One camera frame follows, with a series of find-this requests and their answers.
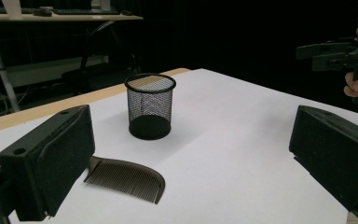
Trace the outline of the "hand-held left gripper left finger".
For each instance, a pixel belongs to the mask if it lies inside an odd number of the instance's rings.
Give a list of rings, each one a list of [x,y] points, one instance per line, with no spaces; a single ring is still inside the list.
[[[94,153],[90,107],[63,110],[0,152],[0,200],[20,221],[55,216]]]

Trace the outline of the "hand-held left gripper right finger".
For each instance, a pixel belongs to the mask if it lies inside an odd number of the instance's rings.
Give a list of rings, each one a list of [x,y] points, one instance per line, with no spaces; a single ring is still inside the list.
[[[289,151],[358,217],[358,125],[334,113],[301,105],[297,108]]]

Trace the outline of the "brown comb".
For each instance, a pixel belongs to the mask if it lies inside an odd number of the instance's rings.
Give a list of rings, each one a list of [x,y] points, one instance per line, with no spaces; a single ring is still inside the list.
[[[92,156],[87,184],[111,189],[149,203],[158,204],[165,190],[164,177],[142,164]]]

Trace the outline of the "black mesh pen holder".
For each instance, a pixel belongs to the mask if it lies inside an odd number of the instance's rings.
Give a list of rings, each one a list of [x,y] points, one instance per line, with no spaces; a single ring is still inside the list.
[[[139,139],[167,136],[172,121],[172,94],[176,81],[162,74],[139,74],[125,79],[129,131]]]

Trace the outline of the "black office chair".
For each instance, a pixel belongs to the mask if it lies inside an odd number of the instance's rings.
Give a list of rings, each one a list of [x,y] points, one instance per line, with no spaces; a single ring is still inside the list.
[[[88,37],[77,69],[62,74],[63,83],[74,95],[121,84],[141,72],[130,21],[107,21]]]

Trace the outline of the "wooden desk with white legs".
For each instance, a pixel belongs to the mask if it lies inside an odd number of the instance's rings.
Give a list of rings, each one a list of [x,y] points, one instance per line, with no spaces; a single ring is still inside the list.
[[[143,17],[134,15],[57,15],[51,17],[39,17],[32,14],[21,14],[17,19],[10,18],[7,14],[0,14],[0,30],[14,29],[18,27],[30,27],[31,25],[53,25],[64,24],[65,22],[96,22],[96,21],[134,21],[142,20]],[[0,52],[0,78],[6,90],[10,107],[14,112],[20,111],[18,99],[9,80],[7,68]]]

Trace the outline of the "small dark desk device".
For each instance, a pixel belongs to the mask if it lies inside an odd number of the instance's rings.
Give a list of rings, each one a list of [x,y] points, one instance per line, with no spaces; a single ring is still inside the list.
[[[39,7],[33,10],[33,15],[38,17],[51,17],[52,16],[52,7]]]

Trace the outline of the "black keyboard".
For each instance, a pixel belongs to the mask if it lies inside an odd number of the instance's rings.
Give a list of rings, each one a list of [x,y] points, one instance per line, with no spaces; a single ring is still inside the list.
[[[119,15],[116,10],[100,10],[100,9],[52,9],[57,15]]]

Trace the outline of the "white monitor stand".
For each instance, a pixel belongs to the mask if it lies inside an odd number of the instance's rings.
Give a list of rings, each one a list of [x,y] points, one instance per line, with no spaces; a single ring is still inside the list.
[[[22,19],[20,0],[2,0],[2,3],[11,20]]]

